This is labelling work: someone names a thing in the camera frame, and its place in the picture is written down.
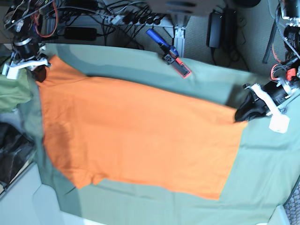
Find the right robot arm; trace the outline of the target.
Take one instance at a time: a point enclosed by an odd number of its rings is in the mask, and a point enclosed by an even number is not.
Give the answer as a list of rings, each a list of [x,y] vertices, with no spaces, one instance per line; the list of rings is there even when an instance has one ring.
[[[117,120],[121,116],[149,120],[154,116],[175,122],[186,117],[214,116],[241,123],[266,116],[268,109],[253,90],[257,77],[248,72],[213,66],[194,60],[184,62],[189,73],[179,73],[164,63],[146,63],[138,69],[132,61],[129,67],[93,65],[93,73],[85,75],[58,56],[50,60],[39,53],[37,20],[34,15],[43,7],[29,4],[30,13],[11,8],[4,19],[4,27],[14,36],[13,47],[23,62],[33,62],[32,74],[41,77],[39,95],[44,122],[53,124],[70,120]]]

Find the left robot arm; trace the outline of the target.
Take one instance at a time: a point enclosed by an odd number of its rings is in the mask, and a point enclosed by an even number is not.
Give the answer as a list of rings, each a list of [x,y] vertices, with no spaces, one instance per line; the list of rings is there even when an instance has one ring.
[[[276,32],[281,36],[286,48],[284,61],[278,59],[274,50]],[[278,2],[263,63],[267,62],[270,54],[277,64],[270,70],[270,82],[261,89],[270,96],[271,102],[283,113],[283,103],[300,89],[300,2],[298,0]],[[254,87],[248,83],[243,85],[249,93],[235,113],[236,122],[250,121],[274,114],[266,100],[259,97]]]

